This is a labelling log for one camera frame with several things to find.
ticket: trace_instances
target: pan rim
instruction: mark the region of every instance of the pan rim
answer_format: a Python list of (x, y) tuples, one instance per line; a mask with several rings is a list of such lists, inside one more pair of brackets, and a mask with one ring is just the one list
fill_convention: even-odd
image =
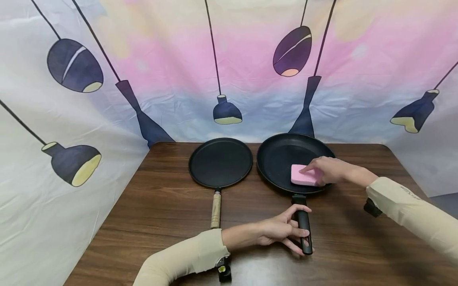
[(324, 190), (326, 190), (327, 188), (329, 188), (332, 184), (331, 183), (328, 183), (322, 187), (320, 187), (317, 191), (315, 192), (307, 192), (307, 193), (298, 193), (298, 192), (294, 192), (294, 191), (291, 191), (291, 190), (288, 190), (286, 188), (283, 188), (283, 187), (280, 187), (279, 185), (277, 185), (276, 183), (274, 183), (272, 180), (270, 180), (269, 178), (267, 178), (267, 176), (264, 174), (264, 172), (261, 170), (260, 166), (259, 166), (259, 150), (261, 149), (261, 147), (264, 145), (264, 143), (266, 143), (268, 140), (271, 140), (272, 138), (275, 138), (275, 137), (278, 137), (278, 136), (284, 136), (284, 135), (289, 135), (289, 134), (294, 134), (294, 135), (300, 135), (300, 136), (304, 136), (304, 137), (309, 137), (317, 142), (319, 142), (320, 144), (324, 145), (330, 152), (331, 154), (333, 155), (333, 158), (336, 158), (336, 155), (334, 154), (334, 152), (326, 145), (324, 144), (323, 142), (321, 142), (320, 140), (318, 140), (317, 138), (314, 138), (312, 136), (309, 136), (309, 135), (305, 135), (305, 134), (301, 134), (301, 133), (280, 133), (280, 134), (276, 134), (276, 135), (273, 135), (273, 136), (270, 136), (269, 138), (265, 139), (260, 145), (259, 145), (259, 148), (258, 148), (258, 151), (256, 153), (256, 167), (257, 167), (257, 170), (258, 170), (258, 173), (265, 179), (267, 180), (270, 184), (272, 184), (273, 186), (285, 191), (285, 192), (288, 192), (290, 194), (302, 194), (302, 195), (309, 195), (309, 194), (316, 194), (316, 193), (320, 193)]
[[(234, 143), (237, 143), (241, 146), (243, 146), (247, 151), (248, 153), (250, 154), (250, 167), (248, 168), (248, 170), (246, 171), (246, 173), (240, 177), (240, 179), (238, 179), (237, 181), (235, 181), (234, 183), (230, 183), (230, 184), (227, 184), (227, 185), (224, 185), (224, 186), (210, 186), (210, 185), (207, 185), (207, 184), (204, 184), (202, 183), (202, 181), (198, 180), (193, 172), (191, 171), (191, 162), (194, 158), (194, 155), (201, 149), (203, 149), (205, 146), (215, 142), (215, 141), (224, 141), (224, 140), (230, 140)], [(219, 138), (214, 138), (214, 139), (210, 139), (208, 141), (205, 141), (203, 142), (202, 144), (200, 144), (191, 154), (191, 156), (189, 157), (189, 160), (188, 160), (188, 173), (190, 174), (191, 178), (194, 180), (194, 182), (196, 182), (197, 184), (203, 186), (203, 187), (206, 187), (206, 188), (210, 188), (210, 189), (216, 189), (216, 188), (227, 188), (229, 186), (232, 186), (232, 185), (235, 185), (237, 183), (239, 183), (240, 181), (242, 181), (243, 179), (246, 178), (246, 176), (248, 176), (248, 174), (250, 173), (251, 169), (253, 168), (253, 152), (251, 151), (251, 149), (248, 147), (248, 145), (238, 139), (235, 139), (235, 138), (231, 138), (231, 137), (219, 137)]]

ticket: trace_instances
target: fabric backdrop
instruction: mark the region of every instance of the fabric backdrop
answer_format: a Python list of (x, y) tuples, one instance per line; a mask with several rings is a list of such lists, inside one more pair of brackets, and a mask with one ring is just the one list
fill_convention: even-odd
[(2, 285), (62, 285), (159, 141), (384, 144), (456, 193), (456, 19), (456, 0), (3, 1)]

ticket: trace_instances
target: crepe pan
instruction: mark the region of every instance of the crepe pan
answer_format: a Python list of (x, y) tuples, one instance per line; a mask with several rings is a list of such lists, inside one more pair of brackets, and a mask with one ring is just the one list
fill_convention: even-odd
[[(303, 134), (282, 133), (266, 139), (259, 146), (257, 168), (261, 177), (276, 186), (280, 191), (293, 196), (295, 204), (307, 205), (306, 195), (323, 191), (323, 187), (300, 186), (291, 183), (291, 165), (308, 165), (314, 158), (321, 156), (333, 157), (334, 153), (323, 142)], [(310, 230), (309, 215), (305, 211), (296, 212), (299, 228)], [(309, 246), (301, 239), (302, 252), (312, 254), (311, 234), (308, 236)]]
[(196, 183), (214, 189), (210, 228), (219, 228), (223, 188), (245, 178), (253, 166), (248, 146), (234, 138), (216, 138), (197, 147), (189, 158), (189, 174)]

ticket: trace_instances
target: pink watercolor background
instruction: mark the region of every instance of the pink watercolor background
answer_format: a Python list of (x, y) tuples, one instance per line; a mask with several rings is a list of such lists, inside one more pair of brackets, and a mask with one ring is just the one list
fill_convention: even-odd
[[(173, 29), (173, 33), (157, 31), (152, 38), (141, 37), (135, 31), (128, 35), (131, 55), (115, 61), (139, 93), (185, 92), (196, 97), (219, 94), (207, 15), (205, 10), (200, 11), (198, 27)], [(458, 28), (454, 20), (458, 13), (444, 11), (438, 17), (428, 14), (428, 9), (422, 11), (423, 14), (411, 12), (399, 17), (383, 10), (374, 15), (364, 34), (351, 42), (342, 42), (335, 36), (336, 23), (332, 21), (318, 69), (323, 85), (356, 92), (432, 88), (458, 60)], [(313, 46), (305, 68), (285, 78), (273, 70), (273, 53), (281, 39), (297, 26), (288, 21), (277, 24), (267, 20), (250, 25), (237, 25), (232, 20), (230, 24), (221, 21), (221, 15), (213, 15), (223, 94), (242, 92), (255, 97), (266, 91), (304, 87), (315, 69), (323, 25), (318, 31), (312, 29)]]

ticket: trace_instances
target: arm sleeve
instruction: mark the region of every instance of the arm sleeve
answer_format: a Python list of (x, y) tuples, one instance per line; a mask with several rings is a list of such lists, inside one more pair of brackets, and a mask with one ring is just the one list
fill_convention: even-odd
[(458, 220), (385, 177), (366, 188), (375, 206), (458, 264)]
[(229, 252), (223, 245), (221, 229), (202, 232), (148, 257), (133, 286), (169, 286), (181, 276), (214, 268), (226, 256)]

